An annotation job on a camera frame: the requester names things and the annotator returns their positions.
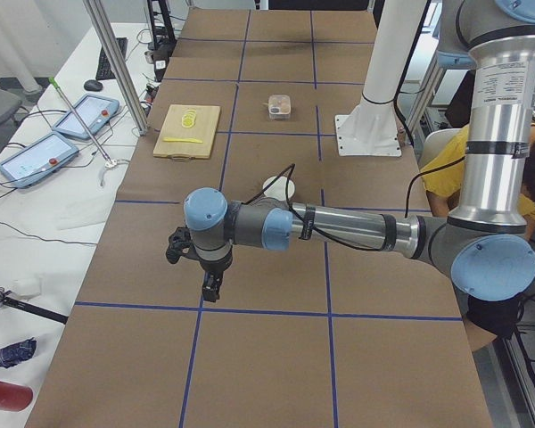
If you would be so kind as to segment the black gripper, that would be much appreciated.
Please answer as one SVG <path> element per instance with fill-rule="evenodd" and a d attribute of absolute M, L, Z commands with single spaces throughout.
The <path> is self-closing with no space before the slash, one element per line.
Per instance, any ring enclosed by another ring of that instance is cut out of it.
<path fill-rule="evenodd" d="M 205 301 L 216 302 L 220 299 L 223 275 L 230 268 L 231 264 L 231 257 L 216 260 L 200 260 L 200 265 L 206 273 L 202 284 L 202 297 Z"/>

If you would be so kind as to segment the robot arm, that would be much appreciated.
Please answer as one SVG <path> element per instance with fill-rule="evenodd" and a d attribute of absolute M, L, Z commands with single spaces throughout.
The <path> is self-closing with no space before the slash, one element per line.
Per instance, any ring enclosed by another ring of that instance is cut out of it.
<path fill-rule="evenodd" d="M 449 216 L 397 219 L 273 199 L 245 204 L 212 188 L 195 190 L 185 199 L 184 233 L 188 257 L 205 272 L 205 300 L 218 298 L 234 245 L 283 251 L 293 236 L 400 252 L 479 300 L 506 300 L 531 284 L 535 252 L 517 208 L 530 152 L 535 1 L 445 2 L 439 53 L 476 69 L 464 181 Z"/>

